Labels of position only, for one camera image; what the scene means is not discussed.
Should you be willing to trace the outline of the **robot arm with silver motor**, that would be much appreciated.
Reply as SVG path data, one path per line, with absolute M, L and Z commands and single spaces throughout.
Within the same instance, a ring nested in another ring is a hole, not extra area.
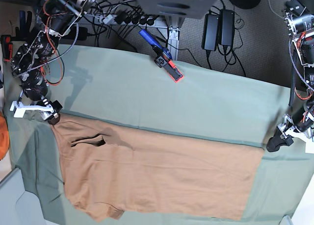
M 299 97 L 300 99 L 307 100 L 307 104 L 303 109 L 300 109 L 299 112 L 290 116 L 288 114 L 284 115 L 284 122 L 279 124 L 276 128 L 274 136 L 271 137 L 266 145 L 268 152 L 276 152 L 280 149 L 281 146 L 290 146 L 293 144 L 293 138 L 299 138 L 306 143 L 306 146 L 314 147 L 314 132 L 312 131 L 314 124 L 314 50 L 309 52 L 309 49 L 312 48 L 310 42 L 313 42 L 314 39 L 310 39 L 314 27 L 310 29 L 310 23 L 314 22 L 314 15 L 310 13 L 310 8 L 306 7 L 301 0 L 290 0 L 286 2 L 286 22 L 289 25 L 289 28 L 292 31 L 292 37 L 288 43 L 288 49 L 290 54 L 290 59 L 292 63 L 292 76 L 294 73 L 298 74 L 302 82 L 307 86 L 309 90 L 309 96 L 307 98 Z M 79 29 L 77 27 L 75 41 L 78 37 Z M 162 49 L 160 44 L 155 41 L 154 37 L 150 35 L 146 30 L 141 30 L 140 34 L 144 36 L 144 39 L 150 43 L 150 45 L 157 48 L 157 50 Z M 39 62 L 36 66 L 27 63 L 26 69 L 22 70 L 16 77 L 24 76 L 32 71 L 38 72 L 41 75 L 41 68 L 48 65 L 49 63 L 58 60 L 63 55 L 65 55 L 75 44 L 73 44 L 61 55 L 48 60 Z M 296 50 L 291 53 L 291 43 L 294 43 Z M 296 67 L 296 54 L 299 56 L 300 64 L 304 67 L 304 74 L 299 73 L 298 68 Z M 170 76 L 174 78 L 174 81 L 177 82 L 183 78 L 181 72 L 171 63 L 170 58 L 164 59 L 164 64 L 161 67 L 170 71 Z M 10 111 L 14 112 L 15 118 L 22 118 L 27 110 L 40 111 L 43 114 L 43 119 L 54 119 L 59 110 L 62 108 L 59 102 L 52 103 L 43 99 L 44 104 L 41 105 L 23 105 L 23 103 L 18 101 L 13 101 L 10 106 Z

